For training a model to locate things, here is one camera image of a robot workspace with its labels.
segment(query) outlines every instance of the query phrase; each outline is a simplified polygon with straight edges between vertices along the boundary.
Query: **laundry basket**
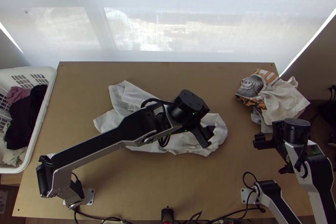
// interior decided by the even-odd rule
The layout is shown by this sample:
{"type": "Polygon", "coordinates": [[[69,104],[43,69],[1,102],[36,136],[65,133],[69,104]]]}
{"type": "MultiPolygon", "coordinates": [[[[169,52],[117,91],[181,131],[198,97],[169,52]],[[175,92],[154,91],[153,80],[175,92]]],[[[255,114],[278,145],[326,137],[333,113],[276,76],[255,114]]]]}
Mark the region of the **laundry basket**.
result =
{"type": "Polygon", "coordinates": [[[36,139],[39,135],[39,130],[41,129],[41,125],[47,111],[55,78],[56,70],[52,67],[18,67],[0,70],[0,130],[2,130],[5,124],[11,120],[11,116],[9,114],[10,104],[8,104],[6,97],[12,86],[33,88],[37,85],[48,85],[24,161],[19,167],[0,164],[0,174],[19,173],[28,166],[35,147],[36,139]]]}

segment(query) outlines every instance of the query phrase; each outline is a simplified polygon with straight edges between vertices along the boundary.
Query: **white cloth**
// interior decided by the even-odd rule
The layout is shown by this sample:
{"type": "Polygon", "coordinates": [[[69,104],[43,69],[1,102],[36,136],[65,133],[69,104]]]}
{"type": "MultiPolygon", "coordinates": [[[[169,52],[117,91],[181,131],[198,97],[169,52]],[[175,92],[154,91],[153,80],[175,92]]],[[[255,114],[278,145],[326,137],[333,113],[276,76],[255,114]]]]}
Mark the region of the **white cloth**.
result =
{"type": "Polygon", "coordinates": [[[0,164],[8,164],[18,167],[22,164],[26,156],[27,147],[18,150],[7,149],[7,142],[5,142],[5,135],[10,123],[7,123],[2,131],[0,131],[0,164]]]}
{"type": "Polygon", "coordinates": [[[262,111],[259,108],[253,107],[253,113],[251,114],[252,122],[259,124],[261,126],[262,133],[272,133],[273,128],[272,126],[266,125],[262,111]]]}
{"type": "Polygon", "coordinates": [[[288,81],[278,79],[274,85],[266,85],[260,98],[267,107],[262,116],[267,125],[285,118],[299,117],[310,102],[297,90],[298,82],[292,76],[288,81]]]}
{"type": "Polygon", "coordinates": [[[257,69],[245,78],[235,96],[246,105],[254,105],[262,110],[267,125],[285,118],[297,118],[310,102],[297,90],[294,77],[288,81],[280,79],[275,73],[257,69]]]}
{"type": "MultiPolygon", "coordinates": [[[[128,81],[123,81],[120,84],[109,86],[108,89],[114,109],[93,120],[97,130],[101,133],[117,127],[125,116],[139,110],[141,103],[144,100],[156,98],[128,81]]],[[[160,147],[157,141],[141,147],[127,146],[127,148],[130,150],[154,153],[170,152],[174,155],[182,153],[195,153],[202,156],[208,156],[224,142],[228,135],[228,130],[225,122],[219,114],[208,113],[202,118],[201,124],[202,126],[215,126],[213,131],[214,136],[210,139],[211,145],[205,149],[199,145],[194,135],[190,132],[171,135],[168,145],[164,148],[160,147]]]]}

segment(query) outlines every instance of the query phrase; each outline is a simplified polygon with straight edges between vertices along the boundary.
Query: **black cable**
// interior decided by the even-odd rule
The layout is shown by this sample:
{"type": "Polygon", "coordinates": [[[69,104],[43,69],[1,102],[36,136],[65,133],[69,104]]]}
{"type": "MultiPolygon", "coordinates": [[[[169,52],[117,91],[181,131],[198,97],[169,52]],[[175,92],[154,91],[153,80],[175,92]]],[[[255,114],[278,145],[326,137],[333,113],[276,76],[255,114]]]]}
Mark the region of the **black cable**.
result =
{"type": "Polygon", "coordinates": [[[77,212],[74,210],[73,218],[74,218],[74,220],[75,220],[75,223],[76,223],[76,224],[79,224],[78,221],[77,221],[77,218],[76,218],[76,213],[77,213],[77,212]]]}
{"type": "Polygon", "coordinates": [[[328,90],[330,91],[330,99],[329,100],[331,100],[331,98],[333,97],[333,89],[330,87],[330,88],[328,88],[328,90]]]}
{"type": "MultiPolygon", "coordinates": [[[[156,98],[150,98],[148,100],[145,100],[143,103],[141,103],[140,108],[145,107],[145,105],[149,102],[157,102],[157,103],[161,104],[161,106],[162,106],[162,112],[161,112],[162,121],[166,117],[166,112],[165,112],[165,106],[164,105],[174,105],[174,103],[169,102],[169,101],[159,100],[159,99],[156,99],[156,98]]],[[[167,135],[164,139],[163,138],[159,139],[158,142],[159,142],[160,147],[162,147],[162,148],[166,147],[169,143],[169,140],[170,140],[170,135],[167,135]]]]}
{"type": "Polygon", "coordinates": [[[311,119],[310,119],[310,125],[312,126],[313,122],[315,121],[316,117],[319,115],[319,112],[317,112],[311,119]]]}
{"type": "Polygon", "coordinates": [[[254,191],[255,191],[254,188],[249,187],[249,186],[246,184],[246,182],[245,182],[245,176],[246,176],[247,174],[252,175],[253,178],[255,179],[255,182],[257,182],[257,178],[255,177],[255,175],[254,175],[253,173],[249,172],[249,171],[246,171],[246,172],[244,172],[244,174],[243,174],[243,183],[244,183],[244,185],[245,185],[247,188],[249,188],[250,190],[254,190],[254,191]]]}
{"type": "Polygon", "coordinates": [[[46,160],[45,158],[48,158],[47,156],[43,156],[43,155],[41,155],[40,157],[39,157],[39,161],[42,163],[42,164],[44,164],[45,166],[49,166],[49,167],[52,167],[53,166],[53,164],[52,164],[52,162],[50,161],[50,159],[49,160],[46,160]]]}
{"type": "Polygon", "coordinates": [[[169,101],[164,101],[164,100],[159,100],[159,99],[156,99],[156,98],[150,98],[148,100],[145,100],[143,103],[141,103],[141,108],[143,108],[147,103],[149,102],[157,102],[157,103],[161,103],[161,104],[164,104],[164,105],[168,105],[168,106],[173,106],[174,103],[173,102],[169,102],[169,101]]]}
{"type": "Polygon", "coordinates": [[[159,140],[158,140],[159,145],[160,145],[162,148],[166,147],[166,146],[168,145],[168,143],[169,143],[170,138],[171,138],[171,136],[170,136],[170,135],[167,135],[167,136],[165,137],[165,139],[163,139],[163,138],[159,139],[159,140]]]}
{"type": "Polygon", "coordinates": [[[76,224],[78,224],[78,221],[77,221],[77,218],[76,218],[76,214],[77,213],[80,214],[80,215],[82,215],[82,216],[84,216],[84,217],[90,218],[90,219],[101,220],[101,221],[123,221],[123,222],[126,222],[128,224],[132,224],[129,221],[124,221],[124,220],[122,220],[120,218],[117,218],[117,217],[101,218],[101,217],[92,216],[92,215],[89,215],[89,214],[82,213],[82,212],[78,211],[78,208],[73,209],[73,211],[75,212],[75,214],[74,214],[74,220],[75,220],[76,224]]]}
{"type": "Polygon", "coordinates": [[[336,85],[332,85],[331,88],[333,89],[334,91],[334,95],[333,95],[333,100],[335,99],[335,96],[336,96],[336,85]]]}
{"type": "Polygon", "coordinates": [[[249,198],[250,198],[251,194],[254,193],[254,192],[255,192],[255,190],[251,191],[249,193],[249,195],[247,196],[246,208],[245,209],[237,210],[237,211],[234,211],[232,213],[229,213],[229,214],[226,214],[224,216],[221,216],[219,218],[213,219],[213,220],[209,221],[209,224],[212,224],[212,223],[214,223],[216,221],[219,221],[219,220],[227,219],[231,215],[244,212],[243,216],[241,216],[239,218],[230,218],[231,220],[241,220],[241,219],[243,219],[246,216],[247,212],[250,211],[250,210],[259,210],[260,212],[265,213],[266,210],[263,209],[263,208],[261,208],[259,205],[257,205],[257,207],[254,207],[254,208],[249,208],[249,198]]]}
{"type": "Polygon", "coordinates": [[[78,177],[76,174],[74,174],[73,172],[71,172],[72,175],[74,175],[76,177],[76,180],[78,180],[78,177]]]}
{"type": "Polygon", "coordinates": [[[251,172],[249,172],[249,171],[244,172],[244,174],[243,174],[243,183],[244,183],[244,185],[245,185],[247,188],[249,188],[249,189],[251,190],[251,192],[250,192],[249,195],[247,196],[247,202],[246,202],[246,208],[245,208],[245,209],[241,209],[241,210],[234,211],[234,212],[232,212],[232,213],[226,214],[226,215],[224,215],[224,216],[221,216],[221,217],[219,217],[219,218],[216,218],[216,219],[213,219],[213,220],[210,220],[210,221],[207,221],[207,220],[199,220],[199,218],[200,218],[202,212],[198,212],[198,213],[194,214],[188,221],[184,221],[184,222],[180,222],[180,221],[177,221],[177,220],[175,220],[175,221],[176,221],[178,224],[190,224],[190,222],[194,222],[195,224],[200,224],[198,221],[206,221],[206,224],[213,224],[213,223],[216,222],[216,221],[225,220],[225,219],[228,219],[228,220],[240,220],[240,219],[243,219],[243,218],[246,216],[247,212],[250,211],[250,210],[259,210],[260,212],[265,213],[266,210],[263,209],[263,208],[261,208],[259,205],[256,205],[256,207],[254,207],[254,208],[249,208],[249,198],[251,197],[252,193],[256,192],[256,190],[255,190],[255,188],[252,188],[252,187],[250,187],[250,186],[248,186],[248,185],[246,184],[246,182],[245,182],[245,176],[246,176],[247,174],[252,175],[253,178],[255,179],[254,185],[255,185],[255,183],[258,181],[257,178],[256,178],[256,176],[255,176],[253,173],[251,173],[251,172]],[[231,215],[234,215],[234,214],[237,214],[237,213],[241,213],[241,212],[244,212],[244,214],[243,214],[241,217],[239,217],[239,218],[228,218],[228,217],[231,216],[231,215]]]}

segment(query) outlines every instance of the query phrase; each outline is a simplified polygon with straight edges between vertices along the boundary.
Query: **sheer curtain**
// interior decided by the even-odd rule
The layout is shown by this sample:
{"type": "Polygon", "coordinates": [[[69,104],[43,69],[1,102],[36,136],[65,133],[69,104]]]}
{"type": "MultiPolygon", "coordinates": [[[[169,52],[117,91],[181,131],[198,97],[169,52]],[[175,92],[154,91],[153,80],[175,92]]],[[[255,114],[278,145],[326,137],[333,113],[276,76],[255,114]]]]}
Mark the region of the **sheer curtain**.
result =
{"type": "Polygon", "coordinates": [[[59,61],[275,62],[282,72],[336,0],[0,0],[33,66],[59,61]]]}

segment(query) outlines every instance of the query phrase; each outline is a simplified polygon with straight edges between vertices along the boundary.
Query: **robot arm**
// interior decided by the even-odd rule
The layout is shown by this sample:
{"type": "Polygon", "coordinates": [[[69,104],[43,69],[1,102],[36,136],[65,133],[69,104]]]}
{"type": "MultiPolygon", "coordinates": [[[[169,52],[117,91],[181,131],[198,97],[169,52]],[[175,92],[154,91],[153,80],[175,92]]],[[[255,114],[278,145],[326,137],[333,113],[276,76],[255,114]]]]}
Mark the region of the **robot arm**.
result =
{"type": "MultiPolygon", "coordinates": [[[[279,173],[296,174],[299,184],[308,193],[316,223],[333,223],[336,220],[336,206],[331,192],[333,168],[320,147],[308,140],[309,136],[308,121],[289,118],[273,122],[272,140],[266,141],[263,134],[257,134],[253,145],[259,150],[275,148],[286,162],[279,173]]],[[[258,190],[262,192],[263,188],[258,187],[258,190]]]]}
{"type": "Polygon", "coordinates": [[[41,156],[37,178],[41,197],[59,197],[68,208],[92,204],[92,189],[84,190],[72,181],[72,170],[125,146],[142,146],[172,134],[190,131],[206,148],[214,126],[202,127],[200,120],[209,112],[204,101],[182,90],[173,103],[156,103],[125,117],[118,127],[56,154],[41,156]]]}

